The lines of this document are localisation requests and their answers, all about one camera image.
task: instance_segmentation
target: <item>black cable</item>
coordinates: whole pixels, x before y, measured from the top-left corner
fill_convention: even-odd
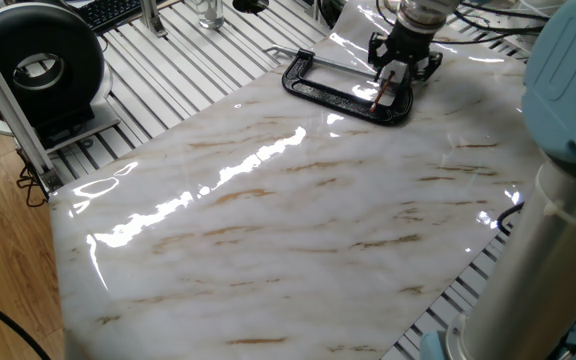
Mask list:
[[[459,12],[459,10],[455,10],[454,14],[456,17],[458,17],[460,20],[462,20],[463,22],[465,22],[468,25],[474,26],[479,30],[492,31],[492,32],[496,32],[498,34],[525,35],[527,33],[540,32],[544,28],[543,26],[529,27],[529,28],[496,28],[496,27],[490,27],[490,26],[483,26],[483,25],[477,24],[474,21],[467,19],[466,15]]]
[[[508,229],[506,229],[506,227],[504,226],[504,220],[516,213],[517,211],[521,210],[524,207],[524,202],[520,202],[519,204],[511,207],[510,209],[504,211],[501,213],[501,215],[499,215],[499,217],[497,218],[497,228],[499,229],[499,231],[501,231],[502,233],[504,233],[504,235],[506,236],[510,236],[510,231],[508,231]]]
[[[481,44],[489,41],[495,41],[499,39],[506,38],[508,36],[514,36],[515,34],[503,34],[495,37],[491,37],[490,39],[482,39],[482,40],[472,40],[472,41],[437,41],[433,40],[432,42],[435,44],[441,45],[470,45],[470,44]]]
[[[379,5],[379,0],[376,0],[375,2],[377,4],[377,11],[379,12],[379,15],[381,15],[381,18],[384,19],[384,21],[386,23],[388,23],[388,25],[395,26],[395,24],[392,21],[388,20],[386,15],[384,15],[384,13],[381,11],[381,6]]]
[[[35,186],[41,188],[41,185],[35,180],[34,174],[30,171],[30,164],[26,163],[24,168],[21,170],[21,173],[19,173],[19,179],[17,180],[17,187],[20,189],[28,188],[28,191],[26,193],[26,205],[28,207],[40,207],[41,205],[48,203],[48,201],[46,201],[45,198],[41,199],[41,202],[39,202],[38,204],[31,204],[30,203],[30,196],[32,194],[32,188]]]
[[[35,170],[34,166],[28,166],[28,172],[34,176],[35,178],[35,183],[36,186],[39,187],[39,189],[41,189],[41,193],[44,194],[44,198],[42,199],[42,203],[43,204],[47,204],[48,203],[48,199],[50,199],[50,196],[48,196],[48,192],[46,192],[46,189],[43,187],[43,185],[41,185],[41,183],[38,183],[36,180],[39,179],[39,174],[37,173],[37,171]]]
[[[103,36],[100,36],[99,38],[100,38],[100,39],[103,39],[104,42],[106,43],[106,46],[104,46],[104,49],[101,50],[101,52],[106,52],[106,50],[108,50],[108,40],[107,40],[105,37],[103,37]]]
[[[8,327],[11,328],[14,332],[16,332],[17,335],[19,335],[22,339],[24,339],[24,341],[26,341],[26,343],[30,345],[30,347],[33,350],[35,350],[35,352],[37,353],[37,355],[39,355],[39,358],[41,360],[50,360],[48,354],[46,354],[44,349],[41,348],[41,346],[37,343],[37,341],[35,341],[35,339],[33,339],[32,336],[30,336],[26,332],[26,330],[24,330],[21,326],[19,326],[19,324],[17,324],[11,318],[9,318],[8,315],[1,312],[1,310],[0,310],[0,320],[4,324],[8,325]]]
[[[465,14],[464,14],[464,16],[467,17],[467,18],[475,18],[475,19],[483,20],[483,21],[486,22],[486,26],[490,26],[490,20],[486,19],[486,18],[483,17],[483,16],[473,15],[473,14],[468,14],[468,15],[465,15]]]
[[[521,18],[535,19],[535,20],[541,20],[541,21],[550,20],[550,18],[548,18],[546,16],[541,16],[541,15],[521,14],[521,13],[514,12],[514,11],[504,11],[504,10],[499,10],[499,9],[491,9],[491,8],[487,8],[485,6],[469,4],[469,3],[462,3],[461,5],[467,6],[467,7],[472,8],[472,9],[490,12],[490,13],[497,14],[497,15],[507,15],[507,16],[512,16],[512,17],[521,17]]]
[[[321,15],[321,17],[326,22],[326,25],[328,25],[328,27],[332,29],[332,27],[333,27],[332,22],[328,20],[326,15],[324,15],[324,9],[321,8],[321,0],[316,0],[316,1],[317,1],[317,8],[319,9],[319,14]]]

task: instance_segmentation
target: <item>glass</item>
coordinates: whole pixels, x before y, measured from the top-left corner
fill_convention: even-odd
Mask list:
[[[199,25],[206,29],[218,29],[224,24],[222,0],[195,0]]]

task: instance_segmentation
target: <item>metal cylinder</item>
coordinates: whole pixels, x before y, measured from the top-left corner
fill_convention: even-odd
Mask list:
[[[141,22],[157,37],[168,35],[164,24],[159,16],[159,8],[156,0],[141,0]]]
[[[398,22],[421,34],[434,34],[444,26],[446,18],[447,14],[412,0],[403,0],[397,12]]]
[[[195,0],[199,25],[206,29],[219,29],[224,24],[223,0]]]
[[[451,359],[542,360],[576,321],[576,178],[552,161],[470,315],[446,336]]]

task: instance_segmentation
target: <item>marble slab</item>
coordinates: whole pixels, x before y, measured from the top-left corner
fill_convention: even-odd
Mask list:
[[[370,34],[388,30],[373,6],[351,1],[317,54],[367,69]],[[524,65],[439,49],[403,127],[289,95],[281,65],[60,189],[68,338],[104,360],[379,359],[541,163],[519,109]],[[343,73],[313,77],[376,93]]]

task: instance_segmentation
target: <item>glossy surface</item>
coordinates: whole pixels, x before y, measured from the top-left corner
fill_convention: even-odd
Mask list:
[[[317,54],[366,69],[371,3],[349,3]],[[69,334],[92,359],[378,359],[541,163],[517,110],[524,65],[443,51],[403,128],[287,94],[282,65],[60,189]]]

